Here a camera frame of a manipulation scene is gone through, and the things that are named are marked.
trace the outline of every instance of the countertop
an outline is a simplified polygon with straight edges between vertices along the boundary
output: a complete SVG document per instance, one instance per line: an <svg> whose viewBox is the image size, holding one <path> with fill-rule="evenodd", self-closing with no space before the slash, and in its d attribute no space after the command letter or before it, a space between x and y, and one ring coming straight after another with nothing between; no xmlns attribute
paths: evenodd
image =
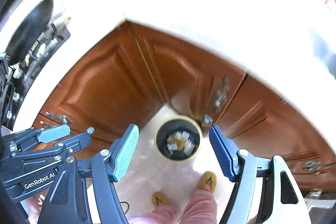
<svg viewBox="0 0 336 224"><path fill-rule="evenodd" d="M0 50L41 0L24 0L0 32ZM29 128L71 67L125 20L180 37L246 70L283 96L336 152L336 81L314 56L316 35L336 52L335 16L314 0L78 0L71 37L30 88L14 132Z"/></svg>

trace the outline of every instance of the wok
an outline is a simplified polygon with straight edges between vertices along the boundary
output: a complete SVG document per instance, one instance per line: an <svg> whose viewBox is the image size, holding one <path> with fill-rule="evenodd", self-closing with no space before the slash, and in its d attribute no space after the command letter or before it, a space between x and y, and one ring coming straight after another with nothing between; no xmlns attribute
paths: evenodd
<svg viewBox="0 0 336 224"><path fill-rule="evenodd" d="M6 49L9 66L23 61L36 39L46 29L53 12L53 3L53 0L43 0L21 22Z"/></svg>

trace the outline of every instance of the blue gripper pad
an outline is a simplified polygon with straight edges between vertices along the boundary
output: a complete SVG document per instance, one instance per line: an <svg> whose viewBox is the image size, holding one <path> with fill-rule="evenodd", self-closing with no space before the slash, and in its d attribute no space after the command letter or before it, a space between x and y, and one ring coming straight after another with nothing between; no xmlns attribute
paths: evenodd
<svg viewBox="0 0 336 224"><path fill-rule="evenodd" d="M126 174L138 140L139 128L135 124L130 124L111 155L115 182Z"/></svg>
<svg viewBox="0 0 336 224"><path fill-rule="evenodd" d="M237 157L238 146L233 140L224 136L218 125L210 128L209 140L224 176L232 182L236 181L236 176L240 173Z"/></svg>

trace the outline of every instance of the person's leg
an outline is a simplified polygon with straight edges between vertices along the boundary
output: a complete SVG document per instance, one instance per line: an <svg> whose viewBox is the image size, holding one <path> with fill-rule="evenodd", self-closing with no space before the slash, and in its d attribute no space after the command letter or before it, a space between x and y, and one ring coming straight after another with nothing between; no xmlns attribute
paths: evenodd
<svg viewBox="0 0 336 224"><path fill-rule="evenodd" d="M141 213L127 218L129 224L174 224L178 217L177 208L170 204L162 193L154 193L152 203L155 209L151 213Z"/></svg>
<svg viewBox="0 0 336 224"><path fill-rule="evenodd" d="M216 176L206 172L186 206L180 224L216 224L217 204L212 193L216 187Z"/></svg>

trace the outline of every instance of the floor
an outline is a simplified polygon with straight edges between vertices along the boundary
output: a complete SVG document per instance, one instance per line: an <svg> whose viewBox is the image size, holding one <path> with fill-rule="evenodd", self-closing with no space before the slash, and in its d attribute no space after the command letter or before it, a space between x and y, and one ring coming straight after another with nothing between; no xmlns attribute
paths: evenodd
<svg viewBox="0 0 336 224"><path fill-rule="evenodd" d="M163 106L140 130L139 141L127 173L114 184L119 200L130 204L126 214L129 217L137 213L151 212L152 193L161 191L182 212L201 175L205 171L212 171L217 176L217 186L213 195L218 204L219 222L231 195L233 183L222 174L209 138L203 138L200 151L193 159L181 163L167 160L154 147L156 131L166 119L175 115L175 111ZM93 186L88 188L88 197L93 223L100 223Z"/></svg>

